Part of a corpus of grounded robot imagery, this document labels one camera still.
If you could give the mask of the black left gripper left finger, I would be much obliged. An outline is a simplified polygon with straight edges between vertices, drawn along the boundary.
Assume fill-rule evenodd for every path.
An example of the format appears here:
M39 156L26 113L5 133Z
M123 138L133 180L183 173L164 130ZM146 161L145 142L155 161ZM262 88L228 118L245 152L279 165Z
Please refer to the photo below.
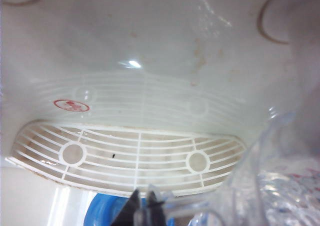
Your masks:
M139 189L135 189L115 218L116 226L133 226L134 214L141 208Z

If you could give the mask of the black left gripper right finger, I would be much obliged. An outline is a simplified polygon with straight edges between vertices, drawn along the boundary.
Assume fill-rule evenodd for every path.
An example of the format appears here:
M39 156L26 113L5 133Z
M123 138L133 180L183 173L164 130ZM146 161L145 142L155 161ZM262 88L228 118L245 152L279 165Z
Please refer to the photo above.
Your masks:
M150 184L146 197L146 216L148 226L166 226L167 221L163 211L164 199L159 189Z

